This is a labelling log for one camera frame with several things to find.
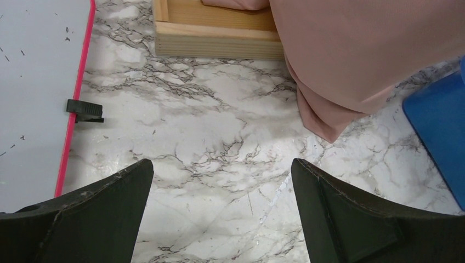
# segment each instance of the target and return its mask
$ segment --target pink cloth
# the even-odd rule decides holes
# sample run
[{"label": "pink cloth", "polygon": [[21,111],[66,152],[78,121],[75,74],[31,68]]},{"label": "pink cloth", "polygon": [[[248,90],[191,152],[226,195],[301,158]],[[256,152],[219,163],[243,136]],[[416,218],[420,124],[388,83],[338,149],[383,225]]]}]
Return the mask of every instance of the pink cloth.
[{"label": "pink cloth", "polygon": [[[204,0],[237,9],[257,0]],[[465,54],[464,0],[270,0],[308,129],[334,142],[395,84]]]}]

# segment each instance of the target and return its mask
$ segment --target pink board edge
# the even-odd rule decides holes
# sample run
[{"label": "pink board edge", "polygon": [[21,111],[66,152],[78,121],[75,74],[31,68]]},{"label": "pink board edge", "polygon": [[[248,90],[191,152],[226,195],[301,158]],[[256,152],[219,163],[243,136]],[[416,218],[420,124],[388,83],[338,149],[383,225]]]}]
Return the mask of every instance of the pink board edge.
[{"label": "pink board edge", "polygon": [[[84,77],[84,69],[86,68],[87,53],[89,51],[90,37],[92,36],[92,27],[94,25],[95,17],[95,0],[90,0],[90,11],[89,18],[87,20],[86,35],[84,37],[84,45],[81,53],[81,61],[79,63],[79,69],[77,70],[76,85],[74,89],[73,99],[78,100],[81,94],[82,79]],[[68,128],[66,130],[65,145],[63,147],[63,153],[61,155],[60,170],[58,172],[58,179],[56,180],[55,186],[55,197],[61,196],[63,191],[63,183],[66,176],[66,166],[68,165],[68,157],[70,155],[71,140],[74,131],[74,122],[76,120],[76,114],[71,113],[68,119]]]}]

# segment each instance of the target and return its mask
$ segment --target black clip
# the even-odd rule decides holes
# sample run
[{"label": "black clip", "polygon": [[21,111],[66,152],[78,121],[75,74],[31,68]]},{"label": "black clip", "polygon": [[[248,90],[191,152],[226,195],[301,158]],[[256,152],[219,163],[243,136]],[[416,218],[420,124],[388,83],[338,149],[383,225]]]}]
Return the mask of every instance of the black clip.
[{"label": "black clip", "polygon": [[104,122],[102,115],[102,105],[80,101],[80,100],[68,100],[66,104],[66,112],[75,113],[76,121],[78,122]]}]

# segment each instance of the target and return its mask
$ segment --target blue plastic container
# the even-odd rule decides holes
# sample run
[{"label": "blue plastic container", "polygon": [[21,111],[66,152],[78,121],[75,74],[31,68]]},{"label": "blue plastic container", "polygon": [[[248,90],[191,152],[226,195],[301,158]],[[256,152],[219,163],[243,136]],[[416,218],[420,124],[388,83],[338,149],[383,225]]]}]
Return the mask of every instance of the blue plastic container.
[{"label": "blue plastic container", "polygon": [[421,89],[403,103],[405,115],[465,210],[465,57],[461,72]]}]

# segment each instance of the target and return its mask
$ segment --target marble surface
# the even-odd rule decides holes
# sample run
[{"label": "marble surface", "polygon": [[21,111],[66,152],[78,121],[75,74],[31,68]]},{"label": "marble surface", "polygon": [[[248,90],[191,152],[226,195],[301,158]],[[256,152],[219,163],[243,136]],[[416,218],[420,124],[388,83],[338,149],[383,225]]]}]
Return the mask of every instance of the marble surface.
[{"label": "marble surface", "polygon": [[284,63],[157,58],[149,1],[97,4],[81,99],[104,105],[105,123],[76,125],[64,190],[153,161],[134,263],[309,262],[296,157],[386,199],[459,213],[401,110],[457,61],[402,82],[328,144],[303,128]]}]

